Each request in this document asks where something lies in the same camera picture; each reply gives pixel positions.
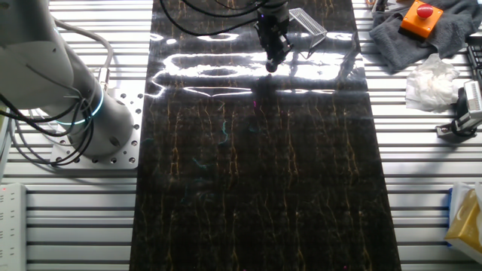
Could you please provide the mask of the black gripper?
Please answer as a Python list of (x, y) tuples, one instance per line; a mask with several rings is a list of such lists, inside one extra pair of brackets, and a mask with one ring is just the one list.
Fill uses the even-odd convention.
[[(266, 70), (275, 72), (292, 49), (291, 42), (286, 38), (289, 26), (287, 11), (271, 12), (258, 10), (255, 29), (258, 33), (260, 44), (265, 44), (267, 53)], [(278, 44), (277, 52), (271, 44)]]

